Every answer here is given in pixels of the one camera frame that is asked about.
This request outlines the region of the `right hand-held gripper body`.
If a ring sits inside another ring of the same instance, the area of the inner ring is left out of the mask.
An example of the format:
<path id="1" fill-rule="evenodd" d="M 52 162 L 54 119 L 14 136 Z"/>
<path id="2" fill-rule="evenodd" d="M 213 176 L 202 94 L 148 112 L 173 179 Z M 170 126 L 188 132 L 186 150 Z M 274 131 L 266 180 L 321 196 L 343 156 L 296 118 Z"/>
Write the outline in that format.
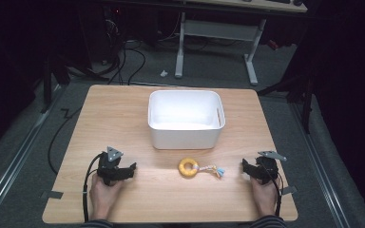
<path id="1" fill-rule="evenodd" d="M 276 151 L 260 151 L 259 157 L 256 158 L 256 164 L 261 172 L 259 179 L 263 184 L 269 181 L 274 181 L 279 174 L 277 160 L 286 162 L 287 158 L 280 155 Z"/>

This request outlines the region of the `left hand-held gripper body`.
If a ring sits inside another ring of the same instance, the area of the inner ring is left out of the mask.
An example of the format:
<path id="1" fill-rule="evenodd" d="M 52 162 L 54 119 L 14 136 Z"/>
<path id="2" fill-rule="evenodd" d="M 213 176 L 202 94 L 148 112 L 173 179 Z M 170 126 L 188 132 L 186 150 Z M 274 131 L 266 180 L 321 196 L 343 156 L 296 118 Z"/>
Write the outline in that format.
<path id="1" fill-rule="evenodd" d="M 105 185 L 112 186 L 121 179 L 118 164 L 122 155 L 121 151 L 111 146 L 108 146 L 106 152 L 101 154 L 97 174 L 103 179 Z"/>

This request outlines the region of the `yellow ring rope toy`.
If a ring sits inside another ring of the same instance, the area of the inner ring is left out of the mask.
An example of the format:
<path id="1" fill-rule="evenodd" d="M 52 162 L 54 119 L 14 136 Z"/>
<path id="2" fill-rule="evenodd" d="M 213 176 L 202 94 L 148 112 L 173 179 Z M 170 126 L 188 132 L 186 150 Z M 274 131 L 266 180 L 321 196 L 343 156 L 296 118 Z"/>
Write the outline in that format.
<path id="1" fill-rule="evenodd" d="M 192 158 L 184 158 L 180 161 L 178 165 L 179 172 L 188 178 L 195 177 L 199 172 L 208 172 L 214 174 L 217 178 L 222 178 L 224 176 L 224 170 L 216 165 L 206 165 L 200 166 Z"/>

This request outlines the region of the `white plastic bin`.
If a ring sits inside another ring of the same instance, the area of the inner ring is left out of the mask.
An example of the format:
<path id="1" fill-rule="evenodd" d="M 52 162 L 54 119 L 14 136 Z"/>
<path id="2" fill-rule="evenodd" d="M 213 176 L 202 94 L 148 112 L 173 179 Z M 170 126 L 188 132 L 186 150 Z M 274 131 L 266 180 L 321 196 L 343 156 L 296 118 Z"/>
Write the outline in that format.
<path id="1" fill-rule="evenodd" d="M 157 149 L 209 149 L 216 145 L 225 117 L 217 92 L 170 89 L 150 94 L 147 122 Z"/>

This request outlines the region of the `person's right hand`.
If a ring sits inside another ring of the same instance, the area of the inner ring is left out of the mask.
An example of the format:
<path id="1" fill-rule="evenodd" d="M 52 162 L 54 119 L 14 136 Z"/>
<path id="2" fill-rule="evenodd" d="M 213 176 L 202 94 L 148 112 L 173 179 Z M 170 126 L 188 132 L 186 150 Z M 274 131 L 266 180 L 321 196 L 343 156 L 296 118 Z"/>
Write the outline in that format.
<path id="1" fill-rule="evenodd" d="M 273 216 L 276 213 L 278 191 L 276 185 L 270 180 L 263 184 L 261 180 L 250 179 L 253 199 L 261 217 Z"/>

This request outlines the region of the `person's left hand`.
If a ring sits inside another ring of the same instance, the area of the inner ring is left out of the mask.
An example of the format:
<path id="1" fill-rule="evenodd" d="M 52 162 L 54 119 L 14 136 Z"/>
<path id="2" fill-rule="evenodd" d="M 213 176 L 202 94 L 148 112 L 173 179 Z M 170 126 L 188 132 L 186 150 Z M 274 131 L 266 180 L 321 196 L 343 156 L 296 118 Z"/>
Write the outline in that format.
<path id="1" fill-rule="evenodd" d="M 123 187 L 122 180 L 116 181 L 112 185 L 106 185 L 97 174 L 92 176 L 90 188 L 90 199 L 93 212 L 92 219 L 108 219 L 113 206 Z"/>

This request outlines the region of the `black stand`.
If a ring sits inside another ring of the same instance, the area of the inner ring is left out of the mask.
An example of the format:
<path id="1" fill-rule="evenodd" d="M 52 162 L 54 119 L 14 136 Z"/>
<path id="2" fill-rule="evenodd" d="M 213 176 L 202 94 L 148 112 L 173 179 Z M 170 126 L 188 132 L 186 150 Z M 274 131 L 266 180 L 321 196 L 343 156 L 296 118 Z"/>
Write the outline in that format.
<path id="1" fill-rule="evenodd" d="M 53 81 L 59 86 L 67 86 L 70 83 L 70 76 L 67 71 L 66 58 L 61 55 L 49 55 L 45 60 L 43 74 L 43 113 L 46 113 L 53 103 Z"/>
<path id="2" fill-rule="evenodd" d="M 311 102 L 316 78 L 316 64 L 290 63 L 283 78 L 276 84 L 258 91 L 259 96 L 265 96 L 274 91 L 287 91 L 288 103 L 302 102 L 300 123 L 306 133 L 310 133 L 309 119 L 312 111 Z"/>

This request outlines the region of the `white-legged desk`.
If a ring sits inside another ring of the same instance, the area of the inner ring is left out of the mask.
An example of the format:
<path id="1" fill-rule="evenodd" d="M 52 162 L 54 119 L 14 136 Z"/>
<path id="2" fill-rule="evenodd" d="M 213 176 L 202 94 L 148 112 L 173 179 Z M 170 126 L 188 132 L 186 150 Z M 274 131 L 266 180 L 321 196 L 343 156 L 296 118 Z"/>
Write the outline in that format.
<path id="1" fill-rule="evenodd" d="M 307 7 L 303 0 L 176 0 L 183 7 L 232 7 L 234 10 L 255 10 L 272 13 L 306 13 Z M 183 76 L 184 38 L 196 36 L 218 38 L 234 41 L 250 42 L 249 52 L 243 55 L 249 82 L 252 86 L 258 84 L 258 78 L 253 65 L 253 58 L 259 45 L 266 24 L 266 17 L 261 16 L 255 23 L 223 22 L 221 19 L 186 19 L 185 13 L 180 14 L 179 49 L 177 52 L 175 77 Z"/>

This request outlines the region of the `metal floor rail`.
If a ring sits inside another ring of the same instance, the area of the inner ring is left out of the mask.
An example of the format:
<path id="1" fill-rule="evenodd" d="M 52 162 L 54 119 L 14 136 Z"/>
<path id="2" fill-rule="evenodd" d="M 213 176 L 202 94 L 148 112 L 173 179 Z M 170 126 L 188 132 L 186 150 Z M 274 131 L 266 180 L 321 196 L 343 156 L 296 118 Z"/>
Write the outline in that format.
<path id="1" fill-rule="evenodd" d="M 309 133 L 306 132 L 303 127 L 300 108 L 296 104 L 289 104 L 291 112 L 293 113 L 299 130 L 301 132 L 302 138 L 307 145 L 307 153 L 310 158 L 310 161 L 313 165 L 313 169 L 315 175 L 317 177 L 319 186 L 321 188 L 322 194 L 325 198 L 325 201 L 329 207 L 329 210 L 333 216 L 337 228 L 350 228 L 349 220 L 347 219 L 343 207 L 339 201 L 338 195 L 334 186 L 329 179 L 327 172 L 324 168 L 323 162 L 321 161 L 317 148 L 314 144 L 314 141 Z"/>
<path id="2" fill-rule="evenodd" d="M 0 205 L 26 162 L 52 106 L 66 88 L 65 85 L 57 85 L 50 104 L 43 103 L 44 93 L 38 88 L 40 98 L 19 114 L 0 140 Z"/>

